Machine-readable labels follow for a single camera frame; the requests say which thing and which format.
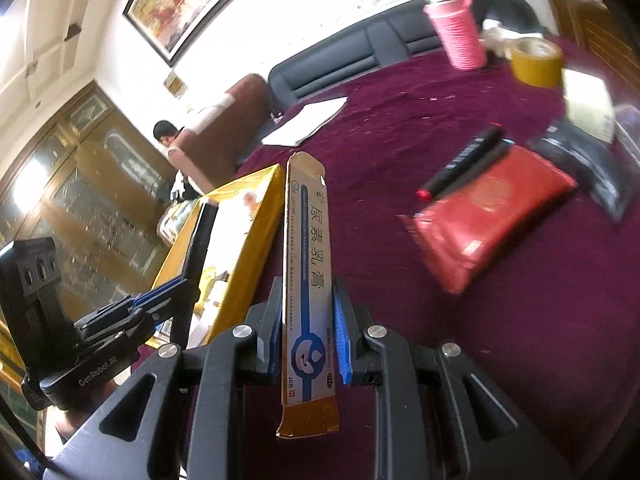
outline screw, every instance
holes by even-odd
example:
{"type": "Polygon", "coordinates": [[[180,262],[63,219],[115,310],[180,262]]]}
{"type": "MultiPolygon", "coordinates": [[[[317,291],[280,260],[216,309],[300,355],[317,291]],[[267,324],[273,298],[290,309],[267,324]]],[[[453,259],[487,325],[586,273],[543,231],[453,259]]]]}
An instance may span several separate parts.
{"type": "Polygon", "coordinates": [[[462,350],[455,343],[444,343],[444,345],[442,345],[442,353],[447,357],[458,357],[462,353],[462,350]]]}
{"type": "Polygon", "coordinates": [[[233,329],[233,335],[237,338],[248,337],[253,332],[253,329],[249,325],[238,325],[233,329]]]}
{"type": "Polygon", "coordinates": [[[371,325],[367,328],[367,334],[375,339],[380,339],[386,335],[386,328],[382,325],[371,325]]]}
{"type": "Polygon", "coordinates": [[[178,353],[178,347],[177,347],[177,345],[174,345],[173,343],[162,345],[158,349],[158,355],[163,359],[167,359],[169,357],[173,357],[177,353],[178,353]]]}

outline red package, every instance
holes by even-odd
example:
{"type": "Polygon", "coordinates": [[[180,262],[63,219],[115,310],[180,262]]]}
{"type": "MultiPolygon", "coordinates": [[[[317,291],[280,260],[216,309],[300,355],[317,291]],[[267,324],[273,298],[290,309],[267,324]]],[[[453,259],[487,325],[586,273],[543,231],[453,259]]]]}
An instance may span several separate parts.
{"type": "Polygon", "coordinates": [[[576,186],[544,158],[513,146],[475,181],[406,223],[442,288],[460,294],[511,235],[576,186]]]}

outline black bracket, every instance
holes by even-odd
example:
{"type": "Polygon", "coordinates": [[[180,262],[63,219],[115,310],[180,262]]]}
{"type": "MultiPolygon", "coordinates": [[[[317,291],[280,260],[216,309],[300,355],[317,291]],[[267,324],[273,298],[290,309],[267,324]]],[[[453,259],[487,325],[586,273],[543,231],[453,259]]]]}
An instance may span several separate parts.
{"type": "Polygon", "coordinates": [[[280,372],[282,279],[244,324],[209,345],[166,344],[89,418],[52,460],[45,480],[177,478],[184,416],[199,386],[186,470],[191,480],[241,477],[243,391],[280,372]]]}
{"type": "Polygon", "coordinates": [[[75,323],[58,300],[61,275],[52,238],[16,240],[0,253],[0,301],[25,364],[22,392],[34,409],[55,404],[91,411],[91,390],[135,362],[138,346],[169,318],[171,342],[186,346],[217,211],[203,206],[180,276],[75,323]]]}
{"type": "Polygon", "coordinates": [[[341,280],[334,280],[334,313],[344,327],[338,345],[350,359],[340,363],[344,383],[376,389],[376,480],[574,477],[540,430],[457,344],[409,344],[354,306],[341,280]],[[430,428],[422,408],[426,390],[439,406],[430,413],[430,428]]]}

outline wall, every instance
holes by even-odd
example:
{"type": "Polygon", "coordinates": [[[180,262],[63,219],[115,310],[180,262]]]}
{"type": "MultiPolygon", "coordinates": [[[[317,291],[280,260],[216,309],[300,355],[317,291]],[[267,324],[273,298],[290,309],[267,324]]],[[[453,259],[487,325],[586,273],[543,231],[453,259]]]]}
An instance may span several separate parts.
{"type": "MultiPolygon", "coordinates": [[[[33,50],[36,54],[43,50],[49,50],[51,37],[55,37],[56,34],[59,34],[61,43],[66,35],[70,15],[73,13],[74,1],[31,0],[28,19],[20,18],[20,20],[24,20],[19,22],[23,31],[16,35],[22,43],[21,47],[25,51],[33,50]]],[[[47,77],[46,84],[36,86],[36,91],[30,96],[30,101],[26,102],[24,106],[18,101],[12,103],[10,110],[0,109],[0,117],[3,117],[6,112],[11,113],[9,120],[0,127],[0,176],[4,175],[38,130],[69,99],[94,79],[97,53],[104,43],[106,24],[113,17],[111,9],[113,9],[114,1],[89,0],[87,3],[82,20],[82,33],[78,36],[78,48],[71,68],[66,72],[55,72],[51,78],[47,77]]],[[[26,14],[24,6],[22,6],[22,12],[26,14]]],[[[38,62],[36,78],[45,77],[41,73],[47,73],[46,67],[50,65],[50,60],[52,60],[50,64],[58,65],[58,59],[55,56],[41,57],[38,62]]],[[[0,73],[16,72],[23,63],[24,60],[20,57],[17,64],[3,68],[0,73]]],[[[24,81],[25,78],[22,76],[20,82],[24,83],[24,81]]]]}
{"type": "MultiPolygon", "coordinates": [[[[118,0],[97,66],[97,81],[147,137],[157,120],[180,125],[188,108],[214,99],[242,76],[267,77],[287,57],[369,14],[406,0],[235,0],[175,68],[189,87],[176,100],[162,86],[170,69],[123,17],[118,0]]],[[[546,0],[528,0],[555,29],[546,0]]]]}

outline ceiling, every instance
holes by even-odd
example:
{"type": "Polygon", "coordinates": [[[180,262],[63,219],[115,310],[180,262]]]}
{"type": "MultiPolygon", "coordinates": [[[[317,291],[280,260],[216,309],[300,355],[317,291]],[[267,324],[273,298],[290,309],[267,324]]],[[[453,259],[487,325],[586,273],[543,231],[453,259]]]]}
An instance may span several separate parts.
{"type": "Polygon", "coordinates": [[[0,17],[0,174],[61,95],[92,79],[114,1],[14,0],[0,17]]]}

